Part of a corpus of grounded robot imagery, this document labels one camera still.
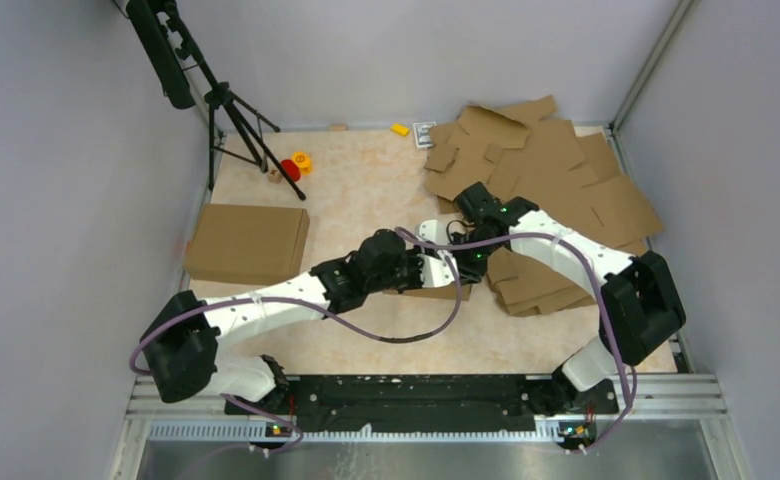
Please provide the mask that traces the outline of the cardboard box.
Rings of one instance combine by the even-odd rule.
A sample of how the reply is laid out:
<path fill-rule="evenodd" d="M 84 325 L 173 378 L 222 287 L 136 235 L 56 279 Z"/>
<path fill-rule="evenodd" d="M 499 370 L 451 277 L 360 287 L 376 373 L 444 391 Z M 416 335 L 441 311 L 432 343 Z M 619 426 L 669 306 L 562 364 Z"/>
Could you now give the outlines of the cardboard box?
<path fill-rule="evenodd" d="M 462 285 L 460 288 L 460 298 L 462 301 L 468 301 L 471 296 L 472 285 Z M 411 289 L 400 292 L 400 295 L 406 295 L 417 298 L 430 298 L 430 299 L 442 299 L 452 300 L 457 299 L 457 291 L 454 284 L 446 285 L 439 288 L 424 288 L 424 289 Z"/>
<path fill-rule="evenodd" d="M 183 266 L 195 280 L 274 285 L 301 273 L 309 227 L 303 208 L 207 204 Z"/>

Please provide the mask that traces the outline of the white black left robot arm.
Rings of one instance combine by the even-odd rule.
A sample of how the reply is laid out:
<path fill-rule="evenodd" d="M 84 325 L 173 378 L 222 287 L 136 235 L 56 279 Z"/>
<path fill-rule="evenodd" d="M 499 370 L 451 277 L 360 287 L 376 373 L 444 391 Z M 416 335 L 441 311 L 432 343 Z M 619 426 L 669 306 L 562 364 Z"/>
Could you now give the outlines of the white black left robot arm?
<path fill-rule="evenodd" d="M 347 256 L 322 262 L 284 282 L 219 299 L 175 294 L 140 339 L 160 400 L 191 398 L 205 388 L 240 396 L 263 413 L 285 404 L 286 379 L 268 356 L 230 358 L 227 348 L 297 322 L 361 307 L 373 293 L 431 288 L 425 252 L 391 230 L 379 230 Z"/>

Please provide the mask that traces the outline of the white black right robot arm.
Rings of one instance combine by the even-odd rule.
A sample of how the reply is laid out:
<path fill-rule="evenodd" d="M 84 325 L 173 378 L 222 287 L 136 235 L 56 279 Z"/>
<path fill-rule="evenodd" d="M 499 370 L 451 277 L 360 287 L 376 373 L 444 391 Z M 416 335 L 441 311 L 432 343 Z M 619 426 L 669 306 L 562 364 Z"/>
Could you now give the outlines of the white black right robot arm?
<path fill-rule="evenodd" d="M 454 199 L 470 225 L 451 238 L 459 265 L 481 269 L 506 249 L 535 260 L 587 292 L 599 308 L 599 330 L 552 375 L 552 397 L 578 412 L 593 388 L 642 363 L 686 323 L 686 313 L 663 256 L 606 247 L 570 229 L 522 197 L 501 202 L 477 182 Z"/>

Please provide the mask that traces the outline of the playing card box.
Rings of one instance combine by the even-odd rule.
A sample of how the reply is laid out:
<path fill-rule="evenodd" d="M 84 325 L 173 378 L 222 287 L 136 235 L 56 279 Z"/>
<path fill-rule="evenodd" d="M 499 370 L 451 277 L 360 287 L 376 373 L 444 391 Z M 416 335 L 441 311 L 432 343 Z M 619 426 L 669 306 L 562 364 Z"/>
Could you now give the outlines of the playing card box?
<path fill-rule="evenodd" d="M 412 124 L 414 133 L 415 147 L 420 150 L 427 150 L 434 147 L 434 141 L 431 137 L 431 129 L 437 125 L 434 121 L 415 122 Z"/>

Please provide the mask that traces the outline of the folded closed cardboard box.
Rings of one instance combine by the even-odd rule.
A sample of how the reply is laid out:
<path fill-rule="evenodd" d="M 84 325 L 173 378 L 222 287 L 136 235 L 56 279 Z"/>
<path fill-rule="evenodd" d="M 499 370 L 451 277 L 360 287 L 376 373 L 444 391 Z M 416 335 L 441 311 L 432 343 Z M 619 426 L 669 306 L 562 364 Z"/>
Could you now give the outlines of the folded closed cardboard box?
<path fill-rule="evenodd" d="M 274 285 L 301 273 L 309 227 L 303 208 L 207 204 L 183 266 L 195 280 Z"/>

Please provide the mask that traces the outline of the cardboard sheet pile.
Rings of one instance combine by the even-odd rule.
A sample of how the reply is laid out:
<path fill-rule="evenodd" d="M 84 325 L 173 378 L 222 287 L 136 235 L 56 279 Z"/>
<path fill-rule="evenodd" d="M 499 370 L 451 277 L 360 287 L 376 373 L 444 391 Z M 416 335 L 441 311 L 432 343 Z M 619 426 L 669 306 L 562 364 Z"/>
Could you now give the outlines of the cardboard sheet pile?
<path fill-rule="evenodd" d="M 451 201 L 482 182 L 506 202 L 522 197 L 606 247 L 641 255 L 663 225 L 622 172 L 602 133 L 580 136 L 557 117 L 553 96 L 490 109 L 466 106 L 429 130 L 426 189 Z"/>

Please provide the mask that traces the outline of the yellow block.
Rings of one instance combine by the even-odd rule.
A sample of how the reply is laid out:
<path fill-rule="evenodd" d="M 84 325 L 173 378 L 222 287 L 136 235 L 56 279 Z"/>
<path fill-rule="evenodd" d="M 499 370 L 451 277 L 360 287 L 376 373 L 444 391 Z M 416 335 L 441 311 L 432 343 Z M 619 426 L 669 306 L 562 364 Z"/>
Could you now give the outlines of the yellow block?
<path fill-rule="evenodd" d="M 397 134 L 399 136 L 402 136 L 402 137 L 406 137 L 410 133 L 410 128 L 409 127 L 407 127 L 405 125 L 402 125 L 402 124 L 399 124 L 399 123 L 392 124 L 391 127 L 390 127 L 390 130 L 393 133 L 395 133 L 395 134 Z"/>

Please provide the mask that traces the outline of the orange round toy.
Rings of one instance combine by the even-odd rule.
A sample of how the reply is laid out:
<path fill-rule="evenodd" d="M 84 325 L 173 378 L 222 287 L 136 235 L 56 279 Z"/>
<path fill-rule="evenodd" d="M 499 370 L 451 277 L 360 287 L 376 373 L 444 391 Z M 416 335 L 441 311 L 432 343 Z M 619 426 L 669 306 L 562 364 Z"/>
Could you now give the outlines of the orange round toy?
<path fill-rule="evenodd" d="M 313 171 L 313 163 L 310 155 L 303 151 L 294 152 L 291 160 L 298 167 L 302 175 L 308 175 Z"/>

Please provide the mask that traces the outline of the red round toy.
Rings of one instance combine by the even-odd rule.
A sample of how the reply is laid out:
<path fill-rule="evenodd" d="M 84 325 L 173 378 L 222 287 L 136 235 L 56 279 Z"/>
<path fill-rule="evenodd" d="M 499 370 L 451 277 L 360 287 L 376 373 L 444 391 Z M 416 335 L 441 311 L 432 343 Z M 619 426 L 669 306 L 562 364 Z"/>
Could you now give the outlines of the red round toy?
<path fill-rule="evenodd" d="M 283 169 L 283 172 L 286 173 L 293 182 L 298 182 L 301 179 L 301 170 L 299 166 L 291 159 L 281 160 L 280 165 Z"/>

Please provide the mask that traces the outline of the small wooden cube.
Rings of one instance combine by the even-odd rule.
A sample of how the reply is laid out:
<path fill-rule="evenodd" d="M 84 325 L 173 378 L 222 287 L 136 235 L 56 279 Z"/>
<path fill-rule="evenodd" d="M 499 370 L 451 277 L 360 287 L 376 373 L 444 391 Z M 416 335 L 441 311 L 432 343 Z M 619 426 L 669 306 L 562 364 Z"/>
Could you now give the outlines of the small wooden cube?
<path fill-rule="evenodd" d="M 282 174 L 278 170 L 271 170 L 267 174 L 267 179 L 272 183 L 281 183 L 283 180 Z"/>

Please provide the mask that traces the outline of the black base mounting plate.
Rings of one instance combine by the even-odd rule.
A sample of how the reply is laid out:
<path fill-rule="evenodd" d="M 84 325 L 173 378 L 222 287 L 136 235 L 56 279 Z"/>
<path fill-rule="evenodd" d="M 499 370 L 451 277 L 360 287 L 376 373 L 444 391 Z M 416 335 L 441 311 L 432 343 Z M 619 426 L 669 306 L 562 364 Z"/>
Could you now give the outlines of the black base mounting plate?
<path fill-rule="evenodd" d="M 256 403 L 308 433 L 523 432 L 539 416 L 616 414 L 614 385 L 604 380 L 576 393 L 548 376 L 303 375 Z"/>

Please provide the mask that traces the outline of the aluminium frame rail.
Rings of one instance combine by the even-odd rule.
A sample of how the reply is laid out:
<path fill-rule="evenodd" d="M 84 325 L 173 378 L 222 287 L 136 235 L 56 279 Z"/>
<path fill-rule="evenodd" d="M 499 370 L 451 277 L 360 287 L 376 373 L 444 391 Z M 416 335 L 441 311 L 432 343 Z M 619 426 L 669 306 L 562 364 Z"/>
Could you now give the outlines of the aluminium frame rail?
<path fill-rule="evenodd" d="M 720 385 L 711 374 L 609 379 L 565 405 L 543 375 L 303 375 L 258 413 L 203 392 L 166 404 L 151 379 L 132 390 L 111 477 L 132 479 L 148 441 L 278 446 L 311 443 L 521 443 L 563 453 L 579 440 L 624 440 L 634 424 L 692 422 L 718 479 L 748 479 Z M 617 423 L 619 430 L 607 433 Z"/>

